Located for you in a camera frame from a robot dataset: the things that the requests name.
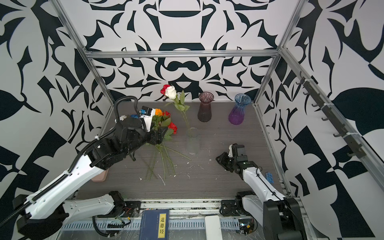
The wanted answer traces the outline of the clear glass vase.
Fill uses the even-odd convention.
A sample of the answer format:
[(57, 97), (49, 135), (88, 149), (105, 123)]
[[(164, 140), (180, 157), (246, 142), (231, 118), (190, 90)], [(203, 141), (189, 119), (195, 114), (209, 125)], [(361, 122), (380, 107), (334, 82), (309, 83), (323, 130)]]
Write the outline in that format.
[(186, 141), (187, 152), (190, 155), (197, 155), (200, 151), (200, 134), (197, 128), (189, 128)]

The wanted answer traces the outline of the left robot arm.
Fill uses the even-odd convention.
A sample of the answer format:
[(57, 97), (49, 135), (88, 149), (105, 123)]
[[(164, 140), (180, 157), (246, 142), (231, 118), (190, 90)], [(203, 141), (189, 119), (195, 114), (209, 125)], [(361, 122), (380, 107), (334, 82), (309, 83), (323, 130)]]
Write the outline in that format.
[(62, 226), (83, 218), (120, 215), (125, 201), (117, 191), (79, 202), (69, 197), (126, 156), (133, 157), (143, 145), (162, 143), (168, 127), (152, 130), (143, 128), (143, 124), (138, 119), (118, 121), (110, 131), (86, 145), (70, 167), (47, 186), (29, 196), (17, 196), (13, 200), (14, 212), (1, 221), (1, 227), (16, 219), (18, 233), (24, 238), (44, 240)]

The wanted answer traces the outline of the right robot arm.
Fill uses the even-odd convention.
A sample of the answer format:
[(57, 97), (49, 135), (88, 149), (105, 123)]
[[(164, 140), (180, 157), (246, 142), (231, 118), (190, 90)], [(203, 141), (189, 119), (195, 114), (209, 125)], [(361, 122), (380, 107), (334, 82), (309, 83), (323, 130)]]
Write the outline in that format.
[(230, 145), (229, 151), (223, 152), (216, 161), (225, 171), (239, 175), (251, 188), (238, 192), (234, 200), (221, 202), (222, 216), (252, 217), (241, 224), (242, 234), (250, 234), (261, 227), (266, 240), (307, 239), (298, 201), (273, 187), (263, 175), (262, 168), (248, 159), (244, 145)]

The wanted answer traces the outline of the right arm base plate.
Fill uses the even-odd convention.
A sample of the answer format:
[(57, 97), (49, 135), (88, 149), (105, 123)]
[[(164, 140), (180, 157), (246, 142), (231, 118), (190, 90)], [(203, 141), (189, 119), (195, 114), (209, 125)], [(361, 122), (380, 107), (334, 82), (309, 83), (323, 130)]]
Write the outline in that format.
[(236, 200), (221, 200), (219, 213), (224, 217), (245, 216)]

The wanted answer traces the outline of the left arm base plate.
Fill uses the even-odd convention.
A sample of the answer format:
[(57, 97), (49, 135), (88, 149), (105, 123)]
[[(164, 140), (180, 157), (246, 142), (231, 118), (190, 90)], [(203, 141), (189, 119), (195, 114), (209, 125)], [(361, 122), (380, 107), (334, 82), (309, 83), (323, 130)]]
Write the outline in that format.
[(141, 210), (141, 201), (125, 201), (120, 207), (114, 207), (113, 210), (106, 215), (97, 215), (98, 218), (114, 218), (114, 217), (136, 217), (139, 215)]

